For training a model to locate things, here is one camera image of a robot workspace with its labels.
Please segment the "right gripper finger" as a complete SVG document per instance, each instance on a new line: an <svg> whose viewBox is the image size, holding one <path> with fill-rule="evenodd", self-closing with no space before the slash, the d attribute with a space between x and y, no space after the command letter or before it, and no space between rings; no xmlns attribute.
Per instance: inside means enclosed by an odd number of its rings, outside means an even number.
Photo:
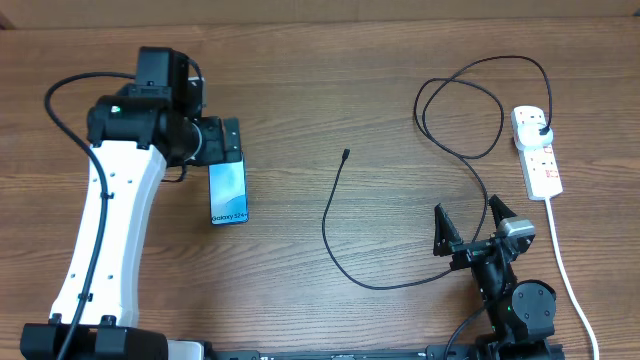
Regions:
<svg viewBox="0 0 640 360"><path fill-rule="evenodd" d="M452 255L464 244L464 241L441 204L434 208L434 214L433 254L440 257Z"/></svg>
<svg viewBox="0 0 640 360"><path fill-rule="evenodd" d="M493 220L497 230L505 230L510 219L516 217L513 212L497 195L489 199Z"/></svg>

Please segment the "Samsung Galaxy smartphone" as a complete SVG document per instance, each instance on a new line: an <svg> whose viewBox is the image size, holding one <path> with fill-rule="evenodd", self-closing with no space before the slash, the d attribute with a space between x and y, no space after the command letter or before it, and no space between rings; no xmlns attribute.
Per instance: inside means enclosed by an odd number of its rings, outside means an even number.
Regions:
<svg viewBox="0 0 640 360"><path fill-rule="evenodd" d="M208 175L211 224L246 223L249 206L244 155L238 162L210 165Z"/></svg>

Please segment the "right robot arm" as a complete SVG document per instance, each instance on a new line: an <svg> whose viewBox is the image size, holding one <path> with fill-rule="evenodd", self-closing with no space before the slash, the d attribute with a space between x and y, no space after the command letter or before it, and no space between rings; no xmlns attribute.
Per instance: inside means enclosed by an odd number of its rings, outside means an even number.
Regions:
<svg viewBox="0 0 640 360"><path fill-rule="evenodd" d="M559 360L563 347L548 338L555 333L556 292L540 280L520 281L511 263L535 238L535 226L516 215L498 196L489 199L496 231L491 237L466 243L441 205L434 208L436 256L451 258L453 271L470 269L483 306L454 331L445 345L426 348L429 359ZM457 345L459 334L486 313L492 332L472 344Z"/></svg>

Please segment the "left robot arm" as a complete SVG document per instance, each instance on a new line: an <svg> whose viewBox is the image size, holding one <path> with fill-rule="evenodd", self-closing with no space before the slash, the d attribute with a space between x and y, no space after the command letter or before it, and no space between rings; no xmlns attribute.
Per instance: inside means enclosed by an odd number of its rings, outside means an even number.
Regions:
<svg viewBox="0 0 640 360"><path fill-rule="evenodd" d="M211 359L204 340L139 327L138 280L152 203L166 171L208 171L210 221L248 220L235 118L206 117L205 81L186 54L143 47L123 87L87 115L89 183L72 260L44 324L24 326L27 359Z"/></svg>

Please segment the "white charger plug adapter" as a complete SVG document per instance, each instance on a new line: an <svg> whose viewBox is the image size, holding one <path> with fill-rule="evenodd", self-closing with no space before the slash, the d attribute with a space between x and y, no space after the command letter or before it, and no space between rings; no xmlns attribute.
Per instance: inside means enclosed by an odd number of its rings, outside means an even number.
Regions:
<svg viewBox="0 0 640 360"><path fill-rule="evenodd" d="M545 127L538 124L519 124L514 130L514 142L519 151L531 151L550 145L554 139L554 133L549 129L542 133Z"/></svg>

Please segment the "white power strip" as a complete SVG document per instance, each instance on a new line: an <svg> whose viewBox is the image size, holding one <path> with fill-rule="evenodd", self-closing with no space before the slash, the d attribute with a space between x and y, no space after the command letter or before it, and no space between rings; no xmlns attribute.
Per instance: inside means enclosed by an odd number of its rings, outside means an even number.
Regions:
<svg viewBox="0 0 640 360"><path fill-rule="evenodd" d="M546 128L547 125L544 112L534 106L523 105L515 107L511 112L510 118L513 138L514 130L519 124L538 124L540 128ZM531 151L518 150L518 154L527 195L530 200L544 201L563 192L552 143Z"/></svg>

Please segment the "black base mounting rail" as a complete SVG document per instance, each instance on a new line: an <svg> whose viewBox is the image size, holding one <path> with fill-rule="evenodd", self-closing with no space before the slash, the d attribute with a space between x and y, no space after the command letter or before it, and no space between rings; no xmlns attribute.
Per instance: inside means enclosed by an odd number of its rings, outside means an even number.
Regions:
<svg viewBox="0 0 640 360"><path fill-rule="evenodd" d="M439 360L444 358L445 345L427 346L421 350L344 350L344 351L303 351L303 352L279 352L261 353L257 350L219 351L214 350L211 343L204 345L203 359L213 360ZM473 345L452 345L449 348L446 359L472 360L472 359L565 359L562 345L551 345L547 350L531 348L523 353L507 350L503 355L492 358L482 353Z"/></svg>

